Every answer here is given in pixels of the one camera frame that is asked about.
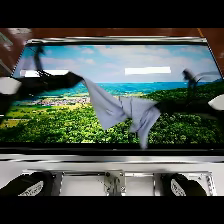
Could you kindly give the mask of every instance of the metal bracket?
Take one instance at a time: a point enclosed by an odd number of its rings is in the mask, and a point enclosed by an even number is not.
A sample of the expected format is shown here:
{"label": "metal bracket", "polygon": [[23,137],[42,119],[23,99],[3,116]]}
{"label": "metal bracket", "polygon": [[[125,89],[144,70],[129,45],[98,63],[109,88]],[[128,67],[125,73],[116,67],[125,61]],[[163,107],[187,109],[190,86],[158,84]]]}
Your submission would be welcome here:
{"label": "metal bracket", "polygon": [[105,172],[104,189],[107,196],[125,196],[125,173],[123,170]]}

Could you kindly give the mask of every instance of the blue sky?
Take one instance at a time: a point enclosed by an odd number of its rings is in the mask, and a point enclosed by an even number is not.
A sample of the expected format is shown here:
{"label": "blue sky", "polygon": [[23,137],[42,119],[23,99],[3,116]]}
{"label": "blue sky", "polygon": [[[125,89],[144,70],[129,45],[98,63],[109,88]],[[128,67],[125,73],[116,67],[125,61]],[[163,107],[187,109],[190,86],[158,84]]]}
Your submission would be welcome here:
{"label": "blue sky", "polygon": [[[218,72],[206,46],[196,45],[95,45],[45,46],[41,56],[45,70],[70,70],[94,82],[180,82],[182,71],[191,69],[195,74]],[[25,48],[17,65],[35,70],[33,51]],[[125,68],[169,66],[170,74],[125,75]]]}

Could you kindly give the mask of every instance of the television screen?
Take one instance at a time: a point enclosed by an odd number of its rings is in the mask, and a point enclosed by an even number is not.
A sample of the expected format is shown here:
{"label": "television screen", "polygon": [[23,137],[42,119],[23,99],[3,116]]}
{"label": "television screen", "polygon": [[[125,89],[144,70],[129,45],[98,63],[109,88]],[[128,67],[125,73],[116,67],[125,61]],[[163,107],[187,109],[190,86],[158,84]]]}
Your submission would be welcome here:
{"label": "television screen", "polygon": [[[13,77],[35,77],[35,46],[26,46]],[[196,95],[213,99],[224,88],[221,74],[208,48],[202,45],[64,45],[44,46],[43,69],[51,74],[72,71],[112,94],[155,101],[183,100],[187,96],[184,69],[204,74]],[[91,105],[87,88],[43,92],[16,101],[0,126],[0,142],[130,143],[127,119],[104,131]],[[149,148],[162,144],[220,144],[224,133],[215,119],[198,114],[161,114],[150,130]]]}

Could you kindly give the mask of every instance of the black border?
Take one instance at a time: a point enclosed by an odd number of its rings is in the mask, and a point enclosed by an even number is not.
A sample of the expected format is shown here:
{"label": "black border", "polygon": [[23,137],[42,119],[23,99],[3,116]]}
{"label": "black border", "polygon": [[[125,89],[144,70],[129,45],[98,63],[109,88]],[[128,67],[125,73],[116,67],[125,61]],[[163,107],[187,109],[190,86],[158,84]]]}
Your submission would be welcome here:
{"label": "black border", "polygon": [[[24,52],[25,47],[33,47],[38,45],[43,46],[67,46],[67,45],[202,45],[208,46],[209,51],[216,63],[216,66],[223,79],[221,70],[217,64],[214,54],[207,42],[193,42],[191,40],[163,40],[163,41],[78,41],[78,42],[64,42],[63,38],[61,42],[34,42],[27,43],[17,61],[15,68],[13,69],[12,77],[15,69],[20,61],[20,58]],[[157,144],[149,145],[148,149],[142,150],[139,144],[130,143],[26,143],[26,142],[0,142],[0,154],[21,153],[21,154],[36,154],[36,155],[155,155],[155,156],[202,156],[203,155],[224,155],[224,144]]]}

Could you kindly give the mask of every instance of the forest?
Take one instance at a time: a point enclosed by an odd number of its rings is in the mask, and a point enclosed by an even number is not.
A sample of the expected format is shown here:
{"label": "forest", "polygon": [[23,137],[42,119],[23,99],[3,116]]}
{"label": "forest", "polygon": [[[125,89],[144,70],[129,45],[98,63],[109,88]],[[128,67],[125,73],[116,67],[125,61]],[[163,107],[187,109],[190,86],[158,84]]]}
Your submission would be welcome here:
{"label": "forest", "polygon": [[[211,100],[224,93],[224,82],[197,87],[196,96]],[[159,90],[142,97],[161,100],[186,99],[187,89]],[[72,107],[12,106],[0,128],[0,142],[37,143],[139,143],[130,133],[131,119],[104,131],[91,103]],[[149,144],[224,143],[217,120],[194,114],[164,113],[152,127]]]}

